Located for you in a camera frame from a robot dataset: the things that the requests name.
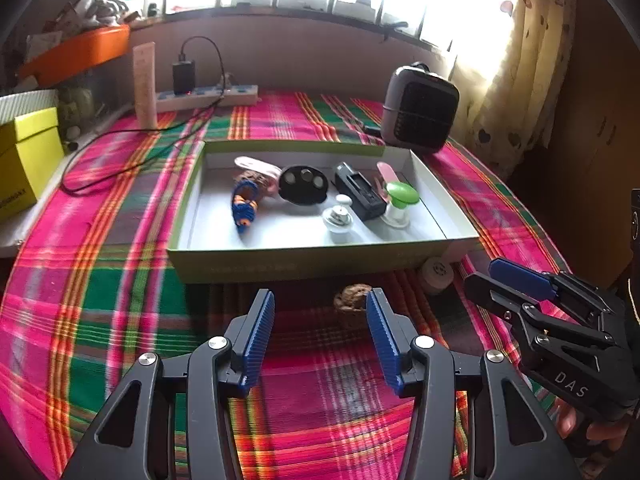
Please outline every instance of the yellow box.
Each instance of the yellow box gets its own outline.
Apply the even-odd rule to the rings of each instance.
[[[0,126],[0,221],[38,201],[63,156],[55,108]]]

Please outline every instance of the white das lettering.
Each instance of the white das lettering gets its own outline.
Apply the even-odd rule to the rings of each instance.
[[[556,377],[556,383],[558,384],[564,383],[565,380],[566,380],[566,374],[564,372],[560,372]],[[564,388],[572,392],[575,388],[575,381],[571,381],[570,383],[565,384]],[[582,386],[581,388],[578,389],[575,395],[577,397],[584,397],[584,394],[586,394],[588,391],[589,389],[586,386]]]

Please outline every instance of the metal pivot bolt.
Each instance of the metal pivot bolt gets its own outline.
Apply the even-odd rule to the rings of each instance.
[[[486,358],[492,363],[501,363],[504,361],[504,354],[499,350],[489,350],[486,353]]]
[[[214,350],[220,350],[226,346],[226,337],[222,337],[221,335],[217,335],[209,339],[209,348]]]
[[[428,335],[419,335],[415,338],[415,345],[420,348],[431,348],[435,343],[433,337],[429,337]]]
[[[156,359],[156,354],[153,352],[146,352],[138,358],[138,362],[143,366],[149,366],[155,363]]]

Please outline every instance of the orange tray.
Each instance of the orange tray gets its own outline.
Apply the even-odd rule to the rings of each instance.
[[[97,28],[78,34],[25,63],[18,76],[22,80],[33,75],[40,88],[47,88],[120,57],[128,49],[129,25]]]

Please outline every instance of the cabinet handle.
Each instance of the cabinet handle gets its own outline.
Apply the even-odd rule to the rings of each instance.
[[[616,124],[613,125],[613,128],[611,129],[611,135],[609,136],[609,139],[607,139],[607,146],[610,146],[611,143],[613,142],[613,137],[616,136],[616,131],[618,130],[618,126]]]
[[[603,120],[602,120],[602,124],[600,125],[600,129],[598,130],[598,135],[597,137],[601,137],[602,133],[604,132],[604,127],[607,126],[607,116],[604,116]]]

